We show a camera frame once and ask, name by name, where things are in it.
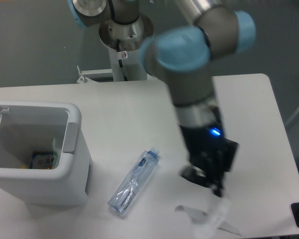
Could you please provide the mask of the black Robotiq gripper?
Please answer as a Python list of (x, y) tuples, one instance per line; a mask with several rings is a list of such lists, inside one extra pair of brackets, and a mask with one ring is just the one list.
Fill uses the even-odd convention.
[(224, 137), (219, 108), (213, 107), (212, 113), (216, 119), (205, 126), (180, 126), (190, 163), (180, 175), (222, 197), (224, 175), (231, 170), (239, 143)]

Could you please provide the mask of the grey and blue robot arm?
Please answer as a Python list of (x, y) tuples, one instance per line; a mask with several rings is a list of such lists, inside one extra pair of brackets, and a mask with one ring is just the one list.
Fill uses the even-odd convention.
[(209, 63), (252, 47), (256, 26), (247, 12), (232, 11), (219, 0), (176, 4), (188, 25), (155, 36), (137, 0), (68, 2), (79, 26), (99, 26), (114, 81), (153, 76), (167, 85), (189, 153), (181, 175), (222, 197), (238, 143), (224, 135)]

